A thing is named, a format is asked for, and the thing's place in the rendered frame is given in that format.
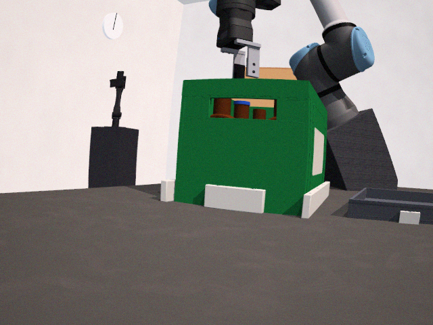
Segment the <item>green crate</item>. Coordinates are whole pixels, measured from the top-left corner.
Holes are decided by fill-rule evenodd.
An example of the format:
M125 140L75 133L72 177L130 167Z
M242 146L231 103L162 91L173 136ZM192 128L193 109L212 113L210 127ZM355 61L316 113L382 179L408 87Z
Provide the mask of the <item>green crate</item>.
M249 118L211 118L214 98L277 100L276 120L257 106ZM304 194L324 183L326 136L310 81L183 80L174 201L204 206L207 184L252 188L266 190L264 213L301 216Z

